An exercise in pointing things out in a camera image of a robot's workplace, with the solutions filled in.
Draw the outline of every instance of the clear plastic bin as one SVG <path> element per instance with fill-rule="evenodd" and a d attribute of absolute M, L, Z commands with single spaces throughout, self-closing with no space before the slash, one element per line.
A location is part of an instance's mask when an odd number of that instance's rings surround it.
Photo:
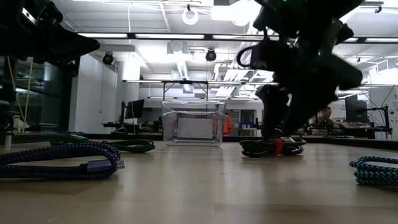
<path fill-rule="evenodd" d="M 167 145 L 219 146 L 223 142 L 225 103 L 163 101 L 163 136 Z"/>

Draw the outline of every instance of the table surface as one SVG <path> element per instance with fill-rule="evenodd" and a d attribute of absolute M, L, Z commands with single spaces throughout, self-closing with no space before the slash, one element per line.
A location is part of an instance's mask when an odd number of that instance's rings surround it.
<path fill-rule="evenodd" d="M 348 165 L 391 151 L 307 144 L 302 156 L 250 159 L 238 143 L 156 145 L 123 153 L 126 169 L 106 180 L 0 180 L 1 223 L 397 223 L 397 190 L 357 185 Z"/>

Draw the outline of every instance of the cable on table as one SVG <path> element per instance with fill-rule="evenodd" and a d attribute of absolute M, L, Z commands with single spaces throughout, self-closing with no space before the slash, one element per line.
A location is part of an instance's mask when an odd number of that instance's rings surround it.
<path fill-rule="evenodd" d="M 295 156 L 303 153 L 303 139 L 292 139 L 293 141 L 283 141 L 279 138 L 266 139 L 260 141 L 241 141 L 242 154 L 247 157 L 257 158 L 265 156 Z"/>
<path fill-rule="evenodd" d="M 89 161 L 79 166 L 22 166 L 19 162 L 49 161 L 76 157 L 104 156 L 105 160 Z M 118 169 L 124 168 L 120 152 L 109 144 L 63 144 L 28 151 L 0 154 L 0 178 L 38 178 L 53 180 L 105 179 Z"/>
<path fill-rule="evenodd" d="M 52 146 L 59 146 L 62 144 L 90 143 L 90 142 L 94 141 L 90 141 L 88 140 L 88 138 L 84 138 L 82 136 L 64 135 L 53 138 L 50 141 L 50 144 Z M 102 143 L 113 146 L 120 151 L 126 151 L 131 153 L 145 153 L 155 149 L 155 143 L 151 140 L 145 140 L 145 139 L 116 141 L 116 142 L 103 141 Z"/>
<path fill-rule="evenodd" d="M 363 156 L 358 161 L 351 161 L 349 166 L 357 168 L 354 172 L 356 181 L 364 185 L 398 186 L 398 168 L 367 164 L 367 162 L 382 162 L 398 164 L 398 159 Z"/>

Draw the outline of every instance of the security camera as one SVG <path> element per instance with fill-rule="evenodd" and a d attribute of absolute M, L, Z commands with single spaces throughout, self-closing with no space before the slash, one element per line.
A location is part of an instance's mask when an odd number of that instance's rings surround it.
<path fill-rule="evenodd" d="M 112 65 L 113 61 L 113 52 L 106 52 L 105 56 L 102 58 L 102 62 L 104 62 L 105 65 Z"/>
<path fill-rule="evenodd" d="M 206 61 L 214 62 L 217 58 L 217 54 L 214 49 L 209 49 L 206 54 Z"/>

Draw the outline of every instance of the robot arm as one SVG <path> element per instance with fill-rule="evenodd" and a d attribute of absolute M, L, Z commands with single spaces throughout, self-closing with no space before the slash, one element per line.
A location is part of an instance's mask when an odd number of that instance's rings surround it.
<path fill-rule="evenodd" d="M 65 30 L 50 0 L 0 0 L 0 55 L 58 64 L 99 49 L 97 40 Z"/>
<path fill-rule="evenodd" d="M 317 111 L 337 100 L 336 88 L 358 87 L 362 73 L 332 54 L 335 45 L 354 36 L 339 18 L 358 7 L 363 0 L 255 0 L 262 9 L 254 22 L 279 34 L 279 40 L 264 40 L 250 47 L 251 63 L 240 66 L 274 72 L 274 82 L 256 95 L 264 103 L 262 134 L 269 137 L 282 123 L 284 135 L 302 127 Z M 288 40 L 295 40 L 288 45 Z M 287 95 L 292 94 L 290 106 Z"/>

